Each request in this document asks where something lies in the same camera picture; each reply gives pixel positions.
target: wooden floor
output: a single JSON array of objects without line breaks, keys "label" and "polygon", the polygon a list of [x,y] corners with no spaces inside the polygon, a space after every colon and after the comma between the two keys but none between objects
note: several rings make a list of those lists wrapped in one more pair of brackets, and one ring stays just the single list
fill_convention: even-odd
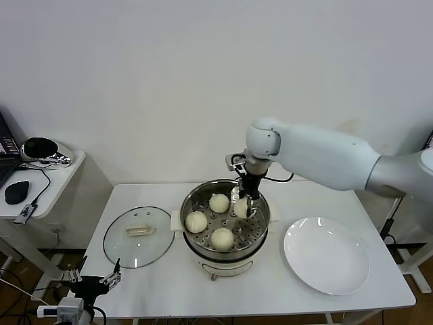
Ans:
[{"label": "wooden floor", "polygon": [[[81,260],[81,255],[65,255],[61,267],[70,267],[75,265]],[[0,265],[3,265],[5,257],[0,255]],[[13,263],[9,271],[16,274],[22,282],[24,289],[31,290],[32,287],[37,283],[38,279],[41,277],[41,271],[39,271],[33,264],[31,264],[26,259],[23,259],[20,263]],[[433,286],[433,259],[426,261],[422,266],[424,276],[427,281]],[[385,325],[432,325],[433,324],[433,294],[423,295],[421,294],[412,279],[407,276],[406,281],[409,283],[414,295],[417,299],[417,304],[411,308],[404,309],[391,309],[386,310],[383,313],[383,324]],[[6,275],[5,279],[17,286],[21,284],[10,274]],[[62,287],[60,293],[64,296],[67,293],[67,288]],[[0,315],[5,312],[5,310],[11,306],[14,301],[18,299],[20,292],[14,288],[11,288],[3,283],[0,283]],[[50,290],[44,297],[44,300],[48,303],[56,305],[56,301],[53,298],[52,290]],[[38,303],[27,299],[26,297],[21,297],[19,301],[14,305],[12,309],[7,312],[7,315],[20,315],[24,311],[24,308],[36,308]],[[342,315],[333,315],[334,321],[339,322]],[[54,323],[54,318],[43,318],[37,319],[34,316],[30,317],[32,325],[48,325]],[[17,325],[18,316],[6,316],[0,317],[0,325]],[[140,325],[151,325],[154,320],[141,320]],[[236,318],[221,318],[221,321],[226,325],[283,325],[283,324],[320,324],[326,323],[325,316],[323,314],[317,315],[305,315],[305,316],[275,316],[275,317],[236,317]],[[131,325],[132,320],[123,320],[121,324]],[[178,325],[180,323],[179,319],[168,320],[168,325]],[[164,324],[163,320],[160,320],[158,324]],[[218,322],[208,318],[202,318],[197,325],[217,325]],[[382,313],[370,318],[363,325],[381,325],[382,324]]]}]

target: steamed bun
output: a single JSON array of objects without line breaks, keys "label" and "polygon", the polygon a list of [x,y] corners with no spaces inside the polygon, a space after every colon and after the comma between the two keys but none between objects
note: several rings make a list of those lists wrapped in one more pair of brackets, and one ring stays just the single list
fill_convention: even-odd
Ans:
[{"label": "steamed bun", "polygon": [[230,200],[224,194],[212,194],[209,200],[209,207],[217,213],[224,213],[230,206]]},{"label": "steamed bun", "polygon": [[218,228],[210,237],[210,243],[217,251],[228,251],[234,242],[235,236],[227,228]]},{"label": "steamed bun", "polygon": [[246,198],[241,198],[235,203],[234,211],[235,215],[237,215],[241,219],[246,219],[246,212],[248,210],[248,205],[246,202]]},{"label": "steamed bun", "polygon": [[203,212],[191,212],[185,220],[187,229],[193,234],[202,232],[208,226],[208,218]]}]

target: small white table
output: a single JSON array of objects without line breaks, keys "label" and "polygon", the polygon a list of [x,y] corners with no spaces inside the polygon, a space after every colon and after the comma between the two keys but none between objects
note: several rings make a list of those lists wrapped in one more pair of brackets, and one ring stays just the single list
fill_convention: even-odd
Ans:
[{"label": "small white table", "polygon": [[[72,176],[84,161],[85,153],[83,151],[76,150],[74,151],[74,155],[74,162],[66,168],[44,170],[51,179],[51,185],[39,197],[37,203],[38,207],[28,222],[31,222],[32,219],[44,218],[51,211]],[[9,205],[5,201],[5,189],[7,186],[18,181],[30,182],[28,196],[26,200],[20,204]],[[20,214],[24,206],[30,203],[47,184],[48,181],[42,172],[27,170],[16,171],[0,188],[0,237],[44,272],[37,288],[45,288],[50,281],[59,280],[62,277],[62,270],[60,270],[56,265],[58,265],[62,260],[63,255],[56,254],[53,256],[52,260],[47,259],[33,246],[31,241],[17,230],[26,225],[14,225],[12,220]],[[12,255],[13,251],[10,249],[8,250],[4,242],[0,244],[0,249],[5,254],[9,255],[10,258],[7,262],[10,262],[12,259],[17,261],[16,255]],[[38,290],[35,292],[35,295],[40,297],[45,293],[44,290]]]},{"label": "small white table", "polygon": [[[179,209],[197,184],[118,185],[87,248],[81,274],[104,276],[113,264],[104,255],[103,239],[110,224],[125,211],[156,206],[168,213]],[[263,182],[261,192],[279,211],[277,231],[270,233],[260,257],[246,273],[220,278],[194,263],[183,238],[155,263],[122,269],[122,281],[96,305],[109,318],[191,318],[347,312],[343,324],[359,324],[381,309],[415,304],[409,286],[354,192],[337,192],[310,181]],[[346,296],[331,296],[307,286],[281,254],[283,234],[304,217],[335,219],[363,240],[371,273],[365,286]]]}]

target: white plate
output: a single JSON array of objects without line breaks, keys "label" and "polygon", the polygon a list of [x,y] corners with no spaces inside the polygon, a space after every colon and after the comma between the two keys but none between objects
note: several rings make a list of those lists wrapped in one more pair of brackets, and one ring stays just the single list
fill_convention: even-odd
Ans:
[{"label": "white plate", "polygon": [[296,221],[284,235],[284,253],[302,281],[330,295],[354,293],[370,274],[360,240],[332,219]]}]

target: black computer mouse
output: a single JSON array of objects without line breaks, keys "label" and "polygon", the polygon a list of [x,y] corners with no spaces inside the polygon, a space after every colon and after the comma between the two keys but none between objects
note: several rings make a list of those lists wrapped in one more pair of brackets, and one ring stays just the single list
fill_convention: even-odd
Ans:
[{"label": "black computer mouse", "polygon": [[28,187],[30,183],[28,181],[19,181],[6,187],[5,190],[5,201],[7,204],[18,204],[24,201],[27,197]]}]

